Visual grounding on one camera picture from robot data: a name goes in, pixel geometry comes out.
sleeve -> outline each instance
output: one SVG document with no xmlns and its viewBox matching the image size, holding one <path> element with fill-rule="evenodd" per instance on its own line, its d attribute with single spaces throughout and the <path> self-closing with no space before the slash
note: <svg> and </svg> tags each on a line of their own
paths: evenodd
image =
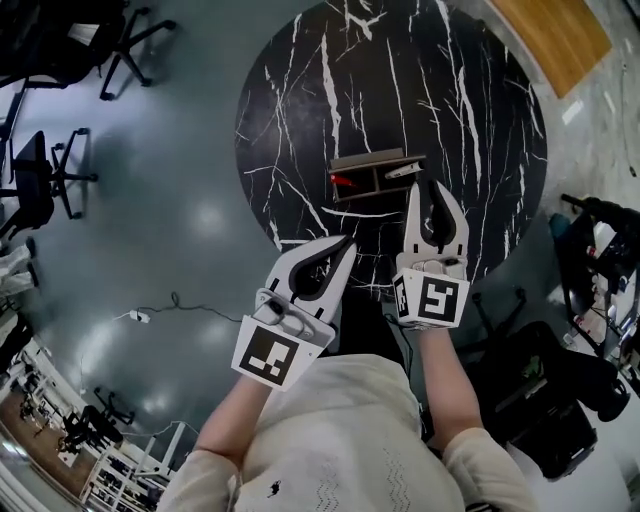
<svg viewBox="0 0 640 512">
<path fill-rule="evenodd" d="M 231 461 L 197 450 L 169 482 L 157 512 L 226 512 L 238 482 L 238 470 Z"/>
<path fill-rule="evenodd" d="M 520 468 L 486 430 L 472 428 L 458 434 L 446 447 L 443 462 L 468 511 L 539 510 Z"/>
</svg>

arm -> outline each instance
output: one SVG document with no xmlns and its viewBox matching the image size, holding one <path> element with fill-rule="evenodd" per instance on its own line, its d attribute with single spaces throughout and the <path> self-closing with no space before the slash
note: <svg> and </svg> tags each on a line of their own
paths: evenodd
<svg viewBox="0 0 640 512">
<path fill-rule="evenodd" d="M 202 427 L 194 451 L 169 482 L 158 512 L 223 512 L 271 388 L 244 375 Z"/>
<path fill-rule="evenodd" d="M 195 449 L 221 455 L 240 469 L 270 394 L 271 388 L 241 376 L 202 427 Z"/>
<path fill-rule="evenodd" d="M 538 506 L 520 469 L 482 427 L 480 406 L 446 329 L 423 331 L 420 353 L 427 399 L 443 462 L 465 505 L 491 504 L 503 512 Z"/>
<path fill-rule="evenodd" d="M 446 329 L 420 335 L 420 354 L 436 444 L 444 449 L 459 433 L 482 428 L 478 398 Z"/>
</svg>

wooden panel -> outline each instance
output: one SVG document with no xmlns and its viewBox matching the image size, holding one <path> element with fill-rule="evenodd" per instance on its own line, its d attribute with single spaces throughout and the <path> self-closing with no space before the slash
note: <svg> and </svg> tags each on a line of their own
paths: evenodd
<svg viewBox="0 0 640 512">
<path fill-rule="evenodd" d="M 493 0 L 559 98 L 609 52 L 611 42 L 583 0 Z"/>
</svg>

power cable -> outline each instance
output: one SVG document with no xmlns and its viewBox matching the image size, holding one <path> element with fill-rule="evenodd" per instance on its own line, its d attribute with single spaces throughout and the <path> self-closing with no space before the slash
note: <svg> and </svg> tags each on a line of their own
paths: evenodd
<svg viewBox="0 0 640 512">
<path fill-rule="evenodd" d="M 625 114 L 624 78 L 626 75 L 627 75 L 627 63 L 624 60 L 624 57 L 622 57 L 622 71 L 620 72 L 620 104 L 621 104 L 620 121 L 622 124 L 622 141 L 624 144 L 625 155 L 627 157 L 627 163 L 629 164 L 629 172 L 631 173 L 631 176 L 636 178 L 638 175 L 636 173 L 636 170 L 633 167 L 633 164 L 631 163 L 631 154 L 629 153 L 629 141 L 627 140 L 627 127 L 624 122 L 624 114 Z"/>
<path fill-rule="evenodd" d="M 216 315 L 224 318 L 225 320 L 229 320 L 229 322 L 233 322 L 236 324 L 241 324 L 242 320 L 238 320 L 235 318 L 231 318 L 228 315 L 225 315 L 224 313 L 221 313 L 220 311 L 218 311 L 217 309 L 208 306 L 206 304 L 198 304 L 197 306 L 182 306 L 180 304 L 180 296 L 178 295 L 178 292 L 171 292 L 171 302 L 172 305 L 171 306 L 166 306 L 163 308 L 152 308 L 150 306 L 140 306 L 138 308 L 136 308 L 136 311 L 138 313 L 140 313 L 141 311 L 151 311 L 152 313 L 163 313 L 165 311 L 209 311 L 210 313 L 215 313 Z"/>
</svg>

wooden floor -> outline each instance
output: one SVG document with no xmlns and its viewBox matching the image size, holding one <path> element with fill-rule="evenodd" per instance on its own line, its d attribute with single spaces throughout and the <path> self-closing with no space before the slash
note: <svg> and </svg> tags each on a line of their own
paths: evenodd
<svg viewBox="0 0 640 512">
<path fill-rule="evenodd" d="M 583 0 L 491 0 L 523 39 L 562 98 L 609 52 L 611 42 Z"/>
<path fill-rule="evenodd" d="M 31 420 L 20 419 L 20 403 L 23 399 L 23 393 L 14 391 L 0 404 L 0 422 L 3 430 L 6 429 L 11 434 L 49 477 L 56 480 L 71 495 L 79 498 L 96 459 L 86 450 L 82 450 L 72 467 L 65 465 L 58 458 L 56 450 L 58 439 L 65 435 L 64 432 L 46 428 L 34 438 L 34 434 L 40 428 Z"/>
</svg>

